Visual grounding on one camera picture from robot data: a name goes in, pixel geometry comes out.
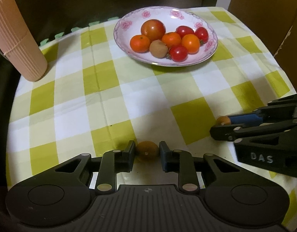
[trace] plate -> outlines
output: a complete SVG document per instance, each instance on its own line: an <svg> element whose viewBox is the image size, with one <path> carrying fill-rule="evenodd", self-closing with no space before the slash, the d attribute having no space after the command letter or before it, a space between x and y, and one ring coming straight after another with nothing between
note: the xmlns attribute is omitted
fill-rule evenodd
<svg viewBox="0 0 297 232"><path fill-rule="evenodd" d="M150 19L157 19L166 27L166 32L174 32L180 25L191 27L194 31L198 27L205 27L209 33L209 40L200 47L196 54L188 54L185 61L177 63L167 58L153 57L150 52L134 52L129 45L134 35L140 35L142 24ZM130 57L144 63L158 66L189 66L203 62L210 58L217 49L217 35L205 20L191 12L164 6L146 7L132 11L122 17L114 28L114 39L116 44Z"/></svg>

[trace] pink ribbed cup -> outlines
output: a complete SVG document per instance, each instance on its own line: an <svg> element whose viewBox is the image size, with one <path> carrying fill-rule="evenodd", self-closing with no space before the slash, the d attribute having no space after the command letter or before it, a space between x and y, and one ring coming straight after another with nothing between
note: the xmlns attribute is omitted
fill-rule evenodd
<svg viewBox="0 0 297 232"><path fill-rule="evenodd" d="M47 61L15 0L0 0L0 49L28 81L37 81L44 75Z"/></svg>

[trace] tablecloth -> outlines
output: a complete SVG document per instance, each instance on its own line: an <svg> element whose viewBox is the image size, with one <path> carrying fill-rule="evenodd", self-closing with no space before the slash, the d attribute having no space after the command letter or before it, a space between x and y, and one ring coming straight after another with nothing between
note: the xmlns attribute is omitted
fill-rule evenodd
<svg viewBox="0 0 297 232"><path fill-rule="evenodd" d="M11 187L80 153L102 156L129 140L166 141L193 156L214 153L282 185L291 204L283 222L297 226L297 179L237 161L231 142L214 141L209 129L221 115L246 113L295 93L259 38L223 8L187 9L217 33L216 53L179 68L135 61L113 38L111 20L41 47L49 69L37 82L20 78L10 116L7 182ZM119 183L177 183L160 162L135 161Z"/></svg>

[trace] cherry tomato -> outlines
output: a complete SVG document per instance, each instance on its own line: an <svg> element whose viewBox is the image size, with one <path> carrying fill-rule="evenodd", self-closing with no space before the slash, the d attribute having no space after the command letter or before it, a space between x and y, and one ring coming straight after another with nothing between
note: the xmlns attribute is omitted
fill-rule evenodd
<svg viewBox="0 0 297 232"><path fill-rule="evenodd" d="M181 37L178 33L176 32L169 32L166 33L163 37L162 37L162 42L164 44L166 44L166 46L168 47L168 49L170 49L172 46L174 45L179 45L181 44Z"/></svg>
<svg viewBox="0 0 297 232"><path fill-rule="evenodd" d="M197 53L200 47L200 41L194 34L185 35L182 38L182 45L188 50L188 53Z"/></svg>
<svg viewBox="0 0 297 232"><path fill-rule="evenodd" d="M179 26L176 28L175 32L178 33L181 38L188 34L194 34L194 30L188 26Z"/></svg>
<svg viewBox="0 0 297 232"><path fill-rule="evenodd" d="M188 50L182 46L182 45L177 45L171 47L169 50L169 55L171 59L175 62L182 62L187 58Z"/></svg>
<svg viewBox="0 0 297 232"><path fill-rule="evenodd" d="M195 35L199 38L201 45L205 44L209 39L208 31L204 27L197 28Z"/></svg>
<svg viewBox="0 0 297 232"><path fill-rule="evenodd" d="M130 47L134 52L143 53L148 51L151 41L145 35L135 35L130 40Z"/></svg>
<svg viewBox="0 0 297 232"><path fill-rule="evenodd" d="M141 34L146 35L151 42L161 39L165 33L166 27L161 21L156 19L148 20L141 26Z"/></svg>

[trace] plate rim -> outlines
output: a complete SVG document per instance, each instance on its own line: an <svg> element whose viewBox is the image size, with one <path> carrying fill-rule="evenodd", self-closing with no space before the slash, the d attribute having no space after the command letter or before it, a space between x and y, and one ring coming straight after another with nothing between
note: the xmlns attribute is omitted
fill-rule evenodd
<svg viewBox="0 0 297 232"><path fill-rule="evenodd" d="M120 19L118 20L118 22L116 23L116 25L115 25L115 27L114 27L114 30L113 30L113 37L114 37L115 43L116 43L117 46L118 46L118 47L119 47L119 48L120 48L120 49L121 49L127 56L129 56L130 58L135 59L135 60L137 60L137 61L140 61L140 62L142 62L142 63L151 64L151 65L155 65L155 66L163 66L163 67L184 67L184 66L191 66L191 65L196 65L196 64L202 63L202 62L208 60L210 57L212 57L212 56L214 55L214 53L216 52L217 47L218 47L218 45L219 45L219 39L218 39L218 37L217 37L217 34L216 34L215 30L214 30L213 27L210 25L211 28L212 28L212 30L213 30L213 31L212 31L213 36L215 36L215 37L216 37L216 40L217 40L217 41L216 41L216 46L215 46L215 49L212 51L212 53L211 53L208 57L206 57L205 59L201 60L200 62L191 62L191 63L187 63L187 64L183 64L183 65L180 65L180 63L174 63L174 64L160 64L160 63L156 63L156 62L146 61L146 60L144 60L144 59L141 59L141 58L139 58L139 57L137 57L137 56L132 55L132 53L126 53L125 50L122 48L122 46L117 42L117 38L118 38L118 36L117 36L117 30L118 30L118 28L119 28L119 26L120 26L120 22L121 22L124 18L126 18L126 17L132 15L133 13L137 13L137 12L139 12L139 11L141 11L141 10L145 10L145 9L177 9L177 10L179 10L179 11L183 11L183 12L185 12L186 14L191 15L191 16L197 18L197 19L201 19L201 20L204 21L207 25L209 25L209 23L208 23L206 20L204 20L204 19L201 18L200 16L196 15L195 13L190 12L190 11L185 11L185 9L179 9L179 8L175 8L175 7L169 7L169 6L149 6L149 7L143 7L143 8L140 8L140 9L133 10L133 11L127 13L126 15L124 15L122 18L120 18Z"/></svg>

